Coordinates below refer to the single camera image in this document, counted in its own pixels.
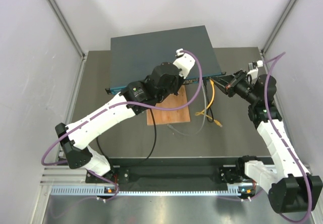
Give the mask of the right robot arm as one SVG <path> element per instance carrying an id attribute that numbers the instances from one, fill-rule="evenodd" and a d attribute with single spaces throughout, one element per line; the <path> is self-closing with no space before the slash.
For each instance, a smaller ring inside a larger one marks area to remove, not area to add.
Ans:
<path id="1" fill-rule="evenodd" d="M 276 79 L 258 76 L 251 83 L 246 71 L 212 78 L 225 95 L 239 95 L 249 103 L 248 116 L 264 140 L 275 165 L 275 172 L 255 156 L 237 160 L 236 177 L 252 179 L 267 193 L 270 205 L 278 214 L 313 211 L 322 191 L 322 180 L 313 176 L 299 160 L 286 132 L 280 112 L 274 103 Z"/>

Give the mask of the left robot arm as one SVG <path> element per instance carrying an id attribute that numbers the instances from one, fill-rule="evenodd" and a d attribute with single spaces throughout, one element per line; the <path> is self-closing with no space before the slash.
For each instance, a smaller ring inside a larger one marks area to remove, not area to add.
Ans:
<path id="1" fill-rule="evenodd" d="M 91 141 L 116 124 L 132 118 L 147 109 L 155 109 L 169 95 L 178 94 L 190 70 L 190 61 L 162 63 L 145 79 L 129 83 L 108 103 L 83 119 L 56 125 L 55 131 L 71 169 L 86 168 L 97 174 L 104 182 L 114 177 L 114 169 L 100 153 L 89 147 Z"/>

